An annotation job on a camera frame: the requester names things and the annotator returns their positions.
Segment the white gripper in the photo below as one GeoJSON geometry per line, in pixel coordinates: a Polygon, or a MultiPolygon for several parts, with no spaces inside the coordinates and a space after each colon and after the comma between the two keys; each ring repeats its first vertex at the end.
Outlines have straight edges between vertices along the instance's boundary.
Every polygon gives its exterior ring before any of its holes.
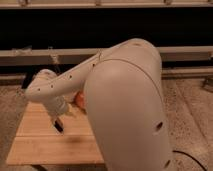
{"type": "Polygon", "coordinates": [[[48,99],[43,105],[52,120],[56,120],[69,111],[68,103],[63,96],[48,99]]]}

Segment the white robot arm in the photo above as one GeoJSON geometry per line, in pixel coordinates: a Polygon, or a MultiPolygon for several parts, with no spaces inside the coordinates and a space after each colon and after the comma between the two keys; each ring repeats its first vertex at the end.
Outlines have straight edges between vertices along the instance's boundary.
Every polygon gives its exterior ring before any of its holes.
{"type": "Polygon", "coordinates": [[[81,90],[108,171],[175,171],[161,72],[157,48],[133,38],[61,75],[41,70],[26,97],[61,115],[68,111],[63,96],[81,90]]]}

